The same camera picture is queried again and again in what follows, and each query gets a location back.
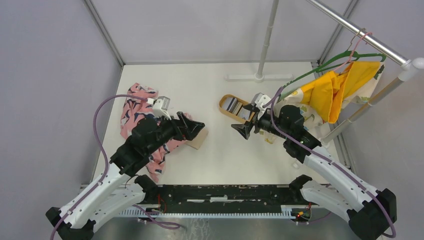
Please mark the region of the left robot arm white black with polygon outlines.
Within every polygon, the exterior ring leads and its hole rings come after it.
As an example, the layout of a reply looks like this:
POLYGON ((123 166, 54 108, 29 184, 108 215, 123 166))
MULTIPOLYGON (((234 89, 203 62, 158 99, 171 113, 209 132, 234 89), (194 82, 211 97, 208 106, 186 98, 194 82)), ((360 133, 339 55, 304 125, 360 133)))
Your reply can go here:
POLYGON ((191 141, 205 127, 203 122, 187 118, 143 118, 131 135, 110 158, 106 172, 94 179, 71 202, 51 207, 46 217, 63 240, 90 240, 107 221, 126 208, 157 198, 157 185, 147 175, 137 176, 150 156, 170 140, 191 141))

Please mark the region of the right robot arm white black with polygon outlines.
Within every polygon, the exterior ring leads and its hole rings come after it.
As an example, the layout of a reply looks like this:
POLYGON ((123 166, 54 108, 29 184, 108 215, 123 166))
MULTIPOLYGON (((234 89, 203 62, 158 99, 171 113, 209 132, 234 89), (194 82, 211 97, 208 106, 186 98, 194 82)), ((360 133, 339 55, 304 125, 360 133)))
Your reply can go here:
POLYGON ((252 118, 244 124, 232 124, 245 139, 251 131, 263 130, 283 138, 286 152, 303 165, 320 174, 332 187, 321 186, 307 175, 297 177, 289 189, 295 204, 315 203, 345 220, 361 240, 380 236, 396 237, 396 196, 389 189, 378 190, 366 183, 344 165, 333 159, 321 142, 304 128, 299 107, 285 105, 274 116, 271 109, 261 111, 253 104, 243 106, 252 118))

